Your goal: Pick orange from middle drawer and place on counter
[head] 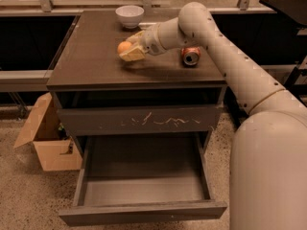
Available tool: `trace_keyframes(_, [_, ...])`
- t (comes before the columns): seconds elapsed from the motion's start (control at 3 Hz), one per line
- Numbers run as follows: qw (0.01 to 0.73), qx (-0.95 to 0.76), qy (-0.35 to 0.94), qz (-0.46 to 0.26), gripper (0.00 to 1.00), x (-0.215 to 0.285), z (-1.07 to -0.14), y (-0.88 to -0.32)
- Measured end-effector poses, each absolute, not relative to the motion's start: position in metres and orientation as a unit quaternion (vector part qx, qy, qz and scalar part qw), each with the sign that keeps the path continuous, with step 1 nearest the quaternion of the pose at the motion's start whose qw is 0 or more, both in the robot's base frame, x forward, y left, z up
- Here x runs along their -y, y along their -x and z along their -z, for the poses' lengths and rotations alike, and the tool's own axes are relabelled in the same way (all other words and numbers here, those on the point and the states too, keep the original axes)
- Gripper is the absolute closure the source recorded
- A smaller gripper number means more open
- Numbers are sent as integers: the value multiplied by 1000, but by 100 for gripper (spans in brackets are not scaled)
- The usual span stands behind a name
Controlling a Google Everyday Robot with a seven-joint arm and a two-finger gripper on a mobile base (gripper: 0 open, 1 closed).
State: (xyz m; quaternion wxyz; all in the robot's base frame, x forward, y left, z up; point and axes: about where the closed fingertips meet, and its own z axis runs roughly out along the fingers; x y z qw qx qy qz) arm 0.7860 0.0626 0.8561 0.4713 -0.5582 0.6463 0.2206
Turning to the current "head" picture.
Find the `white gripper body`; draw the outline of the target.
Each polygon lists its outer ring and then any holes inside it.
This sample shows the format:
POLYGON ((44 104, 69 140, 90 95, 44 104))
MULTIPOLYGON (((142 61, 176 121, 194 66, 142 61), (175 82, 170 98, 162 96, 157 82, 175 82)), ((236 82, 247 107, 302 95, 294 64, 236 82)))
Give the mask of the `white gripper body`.
POLYGON ((147 54, 157 56, 166 52, 166 33, 163 23, 156 23, 141 35, 140 44, 147 54))

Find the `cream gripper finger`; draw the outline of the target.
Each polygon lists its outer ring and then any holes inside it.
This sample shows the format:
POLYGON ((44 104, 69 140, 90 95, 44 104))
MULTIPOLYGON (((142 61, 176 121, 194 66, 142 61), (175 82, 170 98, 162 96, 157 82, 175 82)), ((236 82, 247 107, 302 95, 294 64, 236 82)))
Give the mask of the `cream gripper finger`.
POLYGON ((127 51, 119 54, 119 57, 124 61, 137 61, 145 57, 145 52, 141 46, 131 45, 127 51))
POLYGON ((130 42, 131 44, 138 43, 140 41, 143 33, 144 33, 143 31, 140 31, 136 34, 133 34, 132 36, 127 38, 127 41, 130 42))

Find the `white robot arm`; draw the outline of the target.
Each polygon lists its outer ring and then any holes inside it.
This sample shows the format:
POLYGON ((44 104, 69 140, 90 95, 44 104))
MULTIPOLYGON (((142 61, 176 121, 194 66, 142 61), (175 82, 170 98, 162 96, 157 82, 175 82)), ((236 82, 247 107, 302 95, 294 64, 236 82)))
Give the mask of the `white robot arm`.
POLYGON ((200 45, 248 118, 230 155, 230 230, 307 230, 307 107, 243 53, 202 4, 128 39, 119 56, 135 61, 200 45))

